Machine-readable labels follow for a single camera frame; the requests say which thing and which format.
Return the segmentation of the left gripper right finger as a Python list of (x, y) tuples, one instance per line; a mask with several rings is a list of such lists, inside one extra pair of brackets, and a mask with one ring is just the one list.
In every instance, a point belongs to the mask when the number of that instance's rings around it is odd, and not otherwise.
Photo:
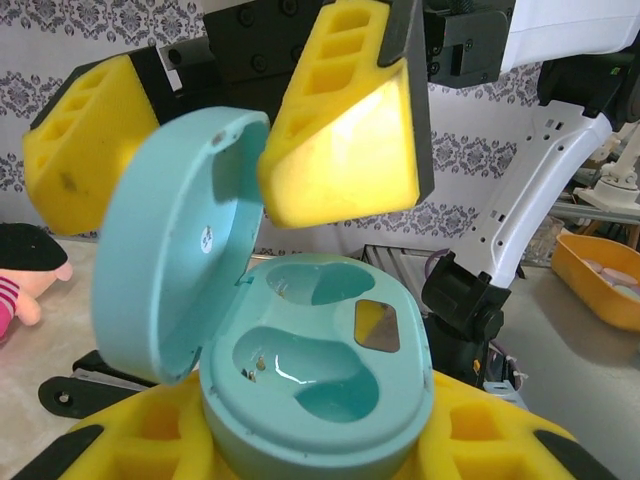
[(562, 427), (435, 374), (435, 401), (413, 448), (415, 479), (613, 479)]

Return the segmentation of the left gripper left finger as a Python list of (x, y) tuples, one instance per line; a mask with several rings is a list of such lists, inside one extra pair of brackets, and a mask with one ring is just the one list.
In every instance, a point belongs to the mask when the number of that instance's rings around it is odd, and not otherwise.
[(199, 373), (73, 425), (15, 479), (236, 479), (203, 413)]

